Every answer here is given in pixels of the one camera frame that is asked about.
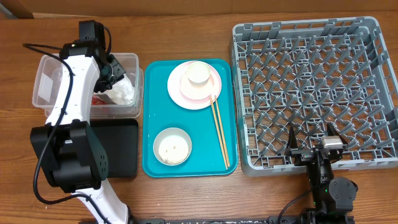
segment wooden surface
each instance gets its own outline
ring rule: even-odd
[[[36,14],[82,16],[174,16],[232,13],[398,10],[394,0],[3,0]]]
[[[0,19],[7,19],[6,15],[4,15],[4,13],[1,11],[0,11]]]
[[[232,28],[242,22],[374,16],[384,34],[392,64],[398,66],[398,13],[334,12],[245,14],[225,16],[97,18],[110,28],[113,52],[138,54],[145,69],[155,60],[222,58],[229,61]],[[0,223],[76,223],[93,217],[79,200],[44,205],[32,191],[37,158],[30,129],[42,126],[44,112],[32,106],[40,54],[22,48],[32,42],[62,46],[78,37],[80,19],[0,21]],[[153,179],[141,167],[133,179],[111,179],[119,198],[138,218],[261,218],[277,215],[308,187],[305,174],[246,177],[240,166],[226,177]],[[356,223],[398,223],[398,169],[335,172],[359,185],[354,202]],[[40,175],[39,190],[47,199],[63,197]],[[297,214],[311,206],[310,197],[291,207]]]

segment red object in container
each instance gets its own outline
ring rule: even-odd
[[[91,105],[106,105],[106,103],[98,96],[93,96],[93,99],[91,100]]]

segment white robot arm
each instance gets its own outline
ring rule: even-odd
[[[95,21],[80,22],[79,28],[80,39],[65,44],[60,51],[61,60],[73,72],[72,91],[65,113],[63,105],[72,80],[69,68],[63,65],[54,109],[45,126],[32,128],[30,140],[37,157],[43,157],[38,166],[42,167],[52,187],[61,187],[65,193],[75,196],[89,196],[90,200],[87,196],[79,199],[98,223],[133,223],[129,208],[118,199],[107,180],[108,157],[90,127],[93,93],[110,89],[123,78],[125,71],[110,54],[110,45],[105,51],[104,29],[107,28]],[[49,137],[53,129],[54,137]]]

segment white cup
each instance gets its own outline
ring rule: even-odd
[[[210,67],[205,62],[193,62],[188,67],[187,77],[193,85],[204,85],[210,78]]]

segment clear plastic container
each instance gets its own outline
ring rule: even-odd
[[[134,101],[127,105],[92,105],[90,119],[136,118],[141,113],[144,77],[139,68],[138,56],[134,53],[114,53],[113,55],[126,70],[126,76],[134,87]],[[42,108],[46,116],[50,115],[57,100],[61,79],[62,64],[44,55],[37,69],[32,104],[37,108]]]

